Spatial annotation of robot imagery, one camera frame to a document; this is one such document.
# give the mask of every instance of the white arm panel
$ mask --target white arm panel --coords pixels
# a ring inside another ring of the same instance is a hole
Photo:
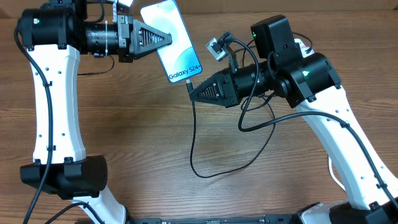
[[[86,157],[86,151],[80,136],[77,110],[77,71],[80,53],[77,49],[67,46],[59,50],[57,45],[37,45],[29,52],[43,71],[48,83],[52,82],[50,92],[53,107],[53,152],[52,163],[64,162],[65,157],[79,161]],[[49,114],[47,97],[40,75],[32,66],[35,83],[37,136],[33,158],[47,161],[49,142]]]
[[[316,94],[317,100],[310,103],[303,101],[296,107],[299,112],[322,111],[335,115],[346,121],[356,131],[368,150],[382,179],[394,197],[398,196],[398,180],[380,160],[365,133],[358,124],[346,98],[343,87],[334,86]],[[369,204],[378,202],[384,205],[389,201],[383,189],[378,189],[374,173],[371,170],[355,138],[337,121],[322,116],[304,116],[315,134],[325,147],[337,168],[346,189],[348,202],[353,208],[370,210]]]
[[[125,224],[126,222],[126,209],[116,201],[108,186],[99,193],[98,198],[92,198],[90,196],[75,197],[71,202],[88,203],[106,224]],[[98,220],[87,208],[83,208],[82,205],[80,207],[95,224],[99,224]]]

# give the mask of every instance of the smartphone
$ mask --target smartphone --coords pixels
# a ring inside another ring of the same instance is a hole
[[[157,50],[171,84],[202,72],[198,55],[174,0],[143,7],[141,16],[147,25],[172,36],[172,44]]]

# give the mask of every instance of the white cable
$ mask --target white cable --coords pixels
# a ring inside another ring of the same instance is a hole
[[[338,179],[336,178],[336,176],[335,176],[335,174],[333,173],[333,168],[332,168],[332,166],[331,166],[331,159],[330,159],[330,157],[328,157],[328,166],[329,166],[329,173],[330,173],[330,175],[331,175],[331,178],[336,182],[336,184],[338,184],[340,187],[341,187],[341,189],[343,189],[344,191],[346,191],[346,188],[344,187],[344,185],[340,182],[340,181],[338,181]]]

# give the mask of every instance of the wooden table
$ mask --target wooden table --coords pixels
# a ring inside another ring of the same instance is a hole
[[[228,29],[248,42],[250,25],[275,14],[279,12],[184,16],[204,68],[194,85],[228,66],[205,48],[212,37]],[[398,175],[398,12],[284,14],[292,30],[309,36],[314,49],[335,66],[359,123]],[[14,43],[15,24],[16,19],[0,20],[0,223],[21,223],[35,192],[19,178],[19,167],[32,162],[36,121],[32,74]],[[84,55],[80,72],[110,65],[108,58]],[[78,101],[87,155],[105,155],[109,188],[134,217],[253,217],[345,199],[328,173],[325,150],[300,118],[278,124],[249,168],[213,179],[196,177],[189,166],[193,118],[185,84],[168,83],[156,54],[117,63],[105,75],[79,77]],[[260,103],[254,100],[253,105]],[[283,99],[271,105],[277,116],[294,112]],[[197,103],[194,164],[200,174],[244,165],[268,138],[271,128],[239,132],[240,112],[238,107]],[[268,119],[263,108],[250,112],[246,123]],[[68,204],[42,194],[30,223],[43,223]],[[58,223],[85,218],[74,208]]]

